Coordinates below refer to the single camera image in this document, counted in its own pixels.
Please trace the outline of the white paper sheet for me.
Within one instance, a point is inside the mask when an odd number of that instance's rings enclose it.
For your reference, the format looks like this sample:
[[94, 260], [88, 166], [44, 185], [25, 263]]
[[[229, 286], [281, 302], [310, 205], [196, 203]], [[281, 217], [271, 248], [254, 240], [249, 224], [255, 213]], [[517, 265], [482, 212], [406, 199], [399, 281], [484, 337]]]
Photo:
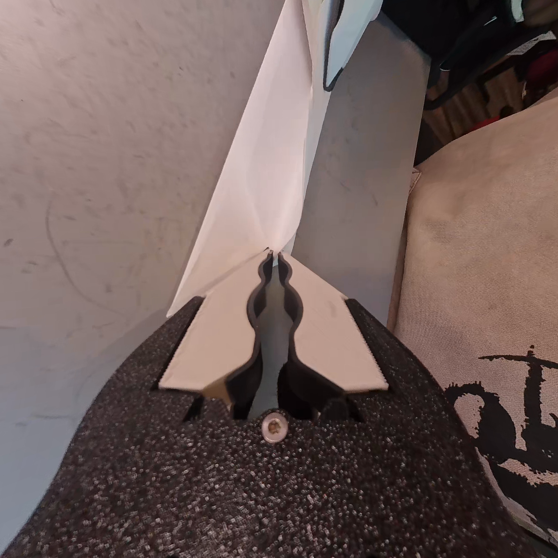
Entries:
[[330, 3], [284, 2], [167, 317], [295, 237], [331, 95], [323, 88]]

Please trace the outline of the grey desk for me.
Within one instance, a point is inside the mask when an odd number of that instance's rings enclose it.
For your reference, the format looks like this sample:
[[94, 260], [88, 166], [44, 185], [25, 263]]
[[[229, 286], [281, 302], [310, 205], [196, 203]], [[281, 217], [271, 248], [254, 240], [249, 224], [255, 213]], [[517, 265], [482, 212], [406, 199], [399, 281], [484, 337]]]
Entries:
[[[1, 550], [165, 321], [282, 1], [1, 1]], [[386, 15], [331, 93], [293, 255], [386, 324], [430, 61]]]

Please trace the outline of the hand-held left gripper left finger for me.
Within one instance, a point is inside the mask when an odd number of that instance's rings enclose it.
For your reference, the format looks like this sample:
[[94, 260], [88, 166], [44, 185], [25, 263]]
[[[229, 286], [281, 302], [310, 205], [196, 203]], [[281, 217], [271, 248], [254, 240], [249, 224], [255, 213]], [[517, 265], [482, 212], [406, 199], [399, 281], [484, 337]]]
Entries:
[[263, 373], [258, 318], [266, 307], [273, 251], [265, 249], [211, 286], [171, 354], [158, 389], [219, 399], [248, 417]]

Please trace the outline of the beige printed hoodie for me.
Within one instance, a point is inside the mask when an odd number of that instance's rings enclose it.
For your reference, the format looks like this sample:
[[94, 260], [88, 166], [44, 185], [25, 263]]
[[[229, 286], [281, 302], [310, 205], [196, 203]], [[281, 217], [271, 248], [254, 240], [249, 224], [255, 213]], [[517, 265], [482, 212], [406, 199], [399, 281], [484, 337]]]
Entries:
[[557, 547], [557, 90], [419, 165], [394, 333], [503, 503]]

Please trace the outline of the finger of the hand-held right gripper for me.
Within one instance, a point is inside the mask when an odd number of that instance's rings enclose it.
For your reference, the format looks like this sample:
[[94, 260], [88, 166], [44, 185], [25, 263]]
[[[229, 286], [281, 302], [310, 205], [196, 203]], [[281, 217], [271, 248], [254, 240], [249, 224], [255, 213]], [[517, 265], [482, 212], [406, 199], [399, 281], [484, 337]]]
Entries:
[[383, 1], [331, 1], [325, 28], [323, 88], [331, 92]]

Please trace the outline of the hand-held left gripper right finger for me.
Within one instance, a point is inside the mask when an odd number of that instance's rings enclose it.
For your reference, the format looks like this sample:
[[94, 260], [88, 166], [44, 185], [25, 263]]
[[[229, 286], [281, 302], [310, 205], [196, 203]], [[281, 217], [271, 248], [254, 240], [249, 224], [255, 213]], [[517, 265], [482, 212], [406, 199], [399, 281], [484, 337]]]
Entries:
[[292, 320], [280, 405], [314, 419], [328, 408], [351, 416], [350, 396], [387, 392], [389, 384], [349, 309], [349, 299], [293, 256], [277, 258], [284, 307]]

